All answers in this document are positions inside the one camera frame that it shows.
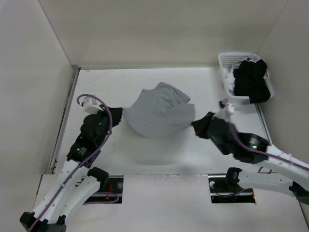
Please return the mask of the grey tank top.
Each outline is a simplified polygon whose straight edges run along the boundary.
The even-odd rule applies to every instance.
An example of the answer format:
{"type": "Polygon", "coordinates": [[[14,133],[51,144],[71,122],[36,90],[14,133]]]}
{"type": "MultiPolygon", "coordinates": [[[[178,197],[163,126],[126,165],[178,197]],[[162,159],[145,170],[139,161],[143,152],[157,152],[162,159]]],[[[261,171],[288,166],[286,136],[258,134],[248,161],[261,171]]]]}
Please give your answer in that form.
{"type": "Polygon", "coordinates": [[[123,117],[142,137],[168,137],[194,121],[195,105],[190,100],[181,90],[160,82],[153,89],[143,89],[133,105],[123,109],[123,117]]]}

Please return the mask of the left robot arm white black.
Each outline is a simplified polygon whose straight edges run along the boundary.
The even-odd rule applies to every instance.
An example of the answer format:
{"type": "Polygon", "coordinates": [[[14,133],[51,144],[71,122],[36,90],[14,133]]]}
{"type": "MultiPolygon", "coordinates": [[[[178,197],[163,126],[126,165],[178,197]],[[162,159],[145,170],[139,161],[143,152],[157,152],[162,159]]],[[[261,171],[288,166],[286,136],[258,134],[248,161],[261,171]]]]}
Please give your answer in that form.
{"type": "Polygon", "coordinates": [[[111,129],[121,122],[122,111],[122,108],[99,108],[84,118],[54,185],[31,212],[22,214],[20,223],[26,231],[64,232],[92,194],[107,190],[109,174],[92,164],[111,129]]]}

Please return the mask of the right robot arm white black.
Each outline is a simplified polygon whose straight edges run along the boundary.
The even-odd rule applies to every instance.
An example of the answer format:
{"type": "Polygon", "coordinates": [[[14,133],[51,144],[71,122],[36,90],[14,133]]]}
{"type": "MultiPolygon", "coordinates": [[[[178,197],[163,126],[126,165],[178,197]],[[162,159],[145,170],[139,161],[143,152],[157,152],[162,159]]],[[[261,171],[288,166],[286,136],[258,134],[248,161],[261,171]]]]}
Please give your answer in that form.
{"type": "Polygon", "coordinates": [[[267,139],[253,133],[239,132],[223,111],[208,112],[202,119],[192,122],[199,138],[211,140],[223,155],[274,171],[273,174],[249,173],[241,168],[230,167],[224,186],[237,193],[243,189],[264,189],[309,203],[309,166],[286,154],[267,139]]]}

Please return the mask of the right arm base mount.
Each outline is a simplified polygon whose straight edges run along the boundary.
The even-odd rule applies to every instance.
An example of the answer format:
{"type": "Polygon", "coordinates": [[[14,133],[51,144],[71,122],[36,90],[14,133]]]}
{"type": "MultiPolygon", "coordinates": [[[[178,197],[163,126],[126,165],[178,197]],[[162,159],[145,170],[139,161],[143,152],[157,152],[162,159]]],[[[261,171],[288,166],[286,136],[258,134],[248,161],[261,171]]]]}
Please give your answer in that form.
{"type": "Polygon", "coordinates": [[[226,174],[208,175],[212,203],[256,203],[252,188],[239,185],[240,168],[229,168],[226,174]]]}

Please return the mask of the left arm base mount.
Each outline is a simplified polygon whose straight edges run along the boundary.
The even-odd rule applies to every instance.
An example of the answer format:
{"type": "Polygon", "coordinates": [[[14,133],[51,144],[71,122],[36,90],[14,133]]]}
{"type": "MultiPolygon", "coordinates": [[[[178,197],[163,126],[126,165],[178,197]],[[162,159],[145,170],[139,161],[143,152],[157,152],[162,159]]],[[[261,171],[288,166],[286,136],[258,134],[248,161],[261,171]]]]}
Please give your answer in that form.
{"type": "Polygon", "coordinates": [[[92,194],[86,204],[121,204],[124,190],[124,176],[110,176],[106,185],[92,194]]]}

